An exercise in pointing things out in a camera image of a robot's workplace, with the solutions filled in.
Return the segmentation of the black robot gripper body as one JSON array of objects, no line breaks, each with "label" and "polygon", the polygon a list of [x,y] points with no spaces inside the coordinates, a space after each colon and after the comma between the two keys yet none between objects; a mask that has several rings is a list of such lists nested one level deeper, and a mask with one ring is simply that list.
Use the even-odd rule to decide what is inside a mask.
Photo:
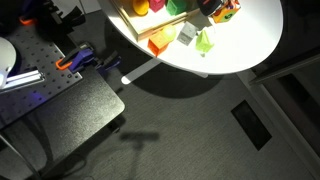
[{"label": "black robot gripper body", "polygon": [[205,16],[213,14],[222,4],[222,0],[197,0],[200,11]]}]

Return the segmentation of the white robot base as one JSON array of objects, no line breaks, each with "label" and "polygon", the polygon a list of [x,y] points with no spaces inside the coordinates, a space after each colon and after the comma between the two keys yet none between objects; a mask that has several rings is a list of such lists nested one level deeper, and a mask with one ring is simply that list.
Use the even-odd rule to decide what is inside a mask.
[{"label": "white robot base", "polygon": [[16,50],[11,42],[0,37],[0,89],[3,89],[7,77],[16,63]]}]

